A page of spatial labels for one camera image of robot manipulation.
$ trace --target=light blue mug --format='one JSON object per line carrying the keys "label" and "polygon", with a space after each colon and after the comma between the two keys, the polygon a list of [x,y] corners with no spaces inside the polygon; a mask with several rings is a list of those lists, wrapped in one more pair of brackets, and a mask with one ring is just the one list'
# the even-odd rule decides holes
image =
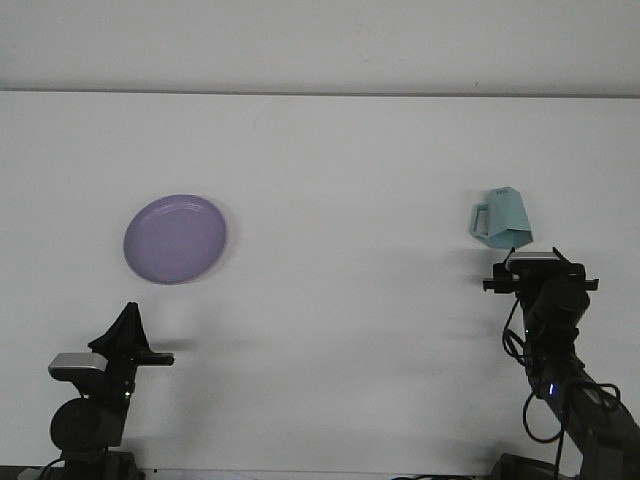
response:
{"label": "light blue mug", "polygon": [[533,242],[522,197],[511,187],[491,190],[473,207],[469,233],[491,248],[519,248]]}

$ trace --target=plate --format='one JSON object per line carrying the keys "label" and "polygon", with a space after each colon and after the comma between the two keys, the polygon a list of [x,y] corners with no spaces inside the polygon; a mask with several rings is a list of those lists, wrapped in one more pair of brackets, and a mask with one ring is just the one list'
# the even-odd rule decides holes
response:
{"label": "plate", "polygon": [[213,266],[226,237],[224,217],[211,202],[195,195],[170,195],[133,218],[124,236],[124,256],[146,280],[182,283]]}

